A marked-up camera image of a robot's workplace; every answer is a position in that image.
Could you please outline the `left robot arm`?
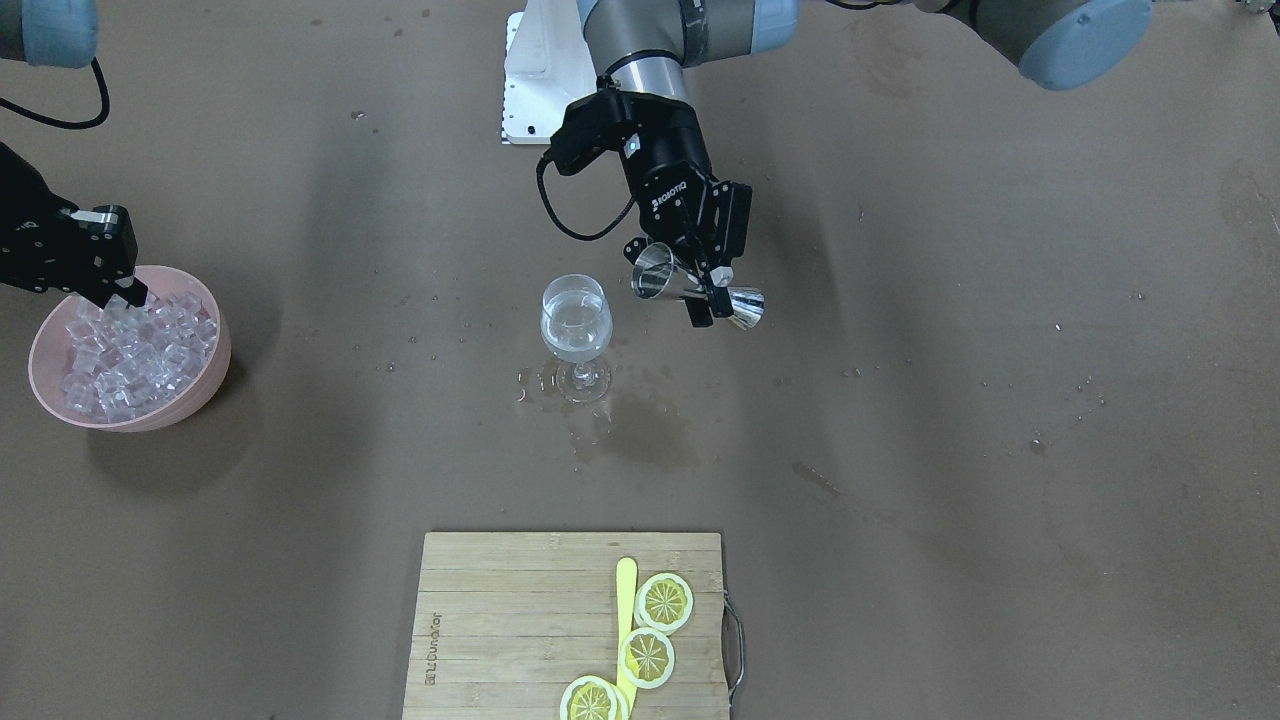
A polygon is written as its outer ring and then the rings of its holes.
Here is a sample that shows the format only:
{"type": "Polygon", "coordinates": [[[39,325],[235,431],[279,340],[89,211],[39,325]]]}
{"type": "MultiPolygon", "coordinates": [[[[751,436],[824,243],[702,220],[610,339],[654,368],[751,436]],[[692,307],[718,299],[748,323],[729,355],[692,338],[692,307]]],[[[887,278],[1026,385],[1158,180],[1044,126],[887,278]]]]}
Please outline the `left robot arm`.
{"type": "MultiPolygon", "coordinates": [[[[975,33],[1048,91],[1097,79],[1143,38],[1149,1],[918,1],[975,33]]],[[[687,68],[782,47],[795,33],[795,1],[581,1],[581,37],[595,88],[567,105],[541,155],[575,176],[618,156],[641,234],[625,247],[640,299],[681,302],[690,323],[741,329],[765,313],[756,288],[733,284],[748,240],[753,191],[719,179],[684,82],[687,68]]]]}

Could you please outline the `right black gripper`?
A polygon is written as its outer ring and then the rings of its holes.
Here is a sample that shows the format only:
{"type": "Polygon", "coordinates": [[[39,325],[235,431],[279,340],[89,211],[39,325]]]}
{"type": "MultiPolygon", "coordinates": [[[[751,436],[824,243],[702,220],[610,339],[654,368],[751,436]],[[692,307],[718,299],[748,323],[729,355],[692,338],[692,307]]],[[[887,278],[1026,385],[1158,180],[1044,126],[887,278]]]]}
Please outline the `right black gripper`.
{"type": "Polygon", "coordinates": [[[138,245],[128,209],[77,209],[4,143],[3,283],[36,293],[56,287],[101,309],[114,299],[143,307],[148,287],[134,278],[138,245]]]}

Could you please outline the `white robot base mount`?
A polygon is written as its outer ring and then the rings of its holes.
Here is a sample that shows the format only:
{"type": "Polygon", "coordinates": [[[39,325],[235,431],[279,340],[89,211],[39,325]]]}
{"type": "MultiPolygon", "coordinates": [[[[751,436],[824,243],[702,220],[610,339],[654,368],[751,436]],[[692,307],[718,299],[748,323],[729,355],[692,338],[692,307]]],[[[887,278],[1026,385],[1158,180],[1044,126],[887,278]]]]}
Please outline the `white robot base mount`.
{"type": "Polygon", "coordinates": [[[599,90],[689,104],[707,18],[703,1],[529,1],[507,20],[504,141],[550,143],[566,108],[599,90]]]}

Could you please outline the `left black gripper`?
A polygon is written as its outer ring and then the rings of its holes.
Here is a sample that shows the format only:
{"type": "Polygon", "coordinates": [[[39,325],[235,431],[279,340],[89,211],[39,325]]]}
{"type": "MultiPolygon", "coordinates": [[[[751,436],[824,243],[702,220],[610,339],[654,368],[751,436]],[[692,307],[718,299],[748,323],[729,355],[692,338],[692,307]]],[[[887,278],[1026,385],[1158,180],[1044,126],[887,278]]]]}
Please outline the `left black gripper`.
{"type": "Polygon", "coordinates": [[[604,152],[617,152],[648,237],[625,245],[632,293],[678,301],[692,327],[712,327],[707,291],[733,279],[732,260],[746,246],[751,187],[717,179],[694,109],[655,94],[599,90],[571,102],[545,164],[573,176],[604,152]]]}

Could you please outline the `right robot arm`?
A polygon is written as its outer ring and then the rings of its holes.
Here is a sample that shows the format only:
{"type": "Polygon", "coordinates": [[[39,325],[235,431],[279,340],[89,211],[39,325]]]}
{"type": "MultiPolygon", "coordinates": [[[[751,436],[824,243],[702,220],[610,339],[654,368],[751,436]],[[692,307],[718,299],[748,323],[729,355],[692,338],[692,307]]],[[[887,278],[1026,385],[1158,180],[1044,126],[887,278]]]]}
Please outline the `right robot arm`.
{"type": "MultiPolygon", "coordinates": [[[[100,96],[87,120],[60,120],[4,100],[3,109],[55,129],[91,129],[109,117],[108,85],[96,58],[93,1],[4,1],[1,55],[32,67],[90,67],[100,96]]],[[[8,145],[1,146],[1,281],[32,293],[60,290],[97,307],[120,300],[142,307],[148,287],[136,279],[138,247],[122,205],[82,209],[50,190],[8,145]]]]}

